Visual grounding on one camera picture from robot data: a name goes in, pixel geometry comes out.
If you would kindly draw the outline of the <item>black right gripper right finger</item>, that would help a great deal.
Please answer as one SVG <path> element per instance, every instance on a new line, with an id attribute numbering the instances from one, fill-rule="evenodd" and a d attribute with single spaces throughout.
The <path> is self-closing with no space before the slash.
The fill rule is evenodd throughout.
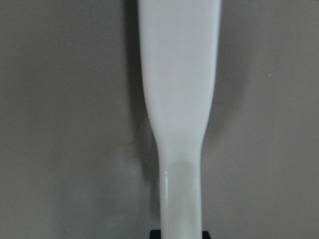
<path id="1" fill-rule="evenodd" d="M 210 233 L 208 231 L 203 231 L 202 239 L 210 239 Z"/>

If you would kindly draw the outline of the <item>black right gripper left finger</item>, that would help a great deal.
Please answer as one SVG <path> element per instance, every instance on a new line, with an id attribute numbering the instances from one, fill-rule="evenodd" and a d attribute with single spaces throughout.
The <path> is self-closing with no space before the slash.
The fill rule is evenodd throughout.
<path id="1" fill-rule="evenodd" d="M 161 231 L 160 230 L 151 230 L 150 231 L 150 239 L 161 239 Z"/>

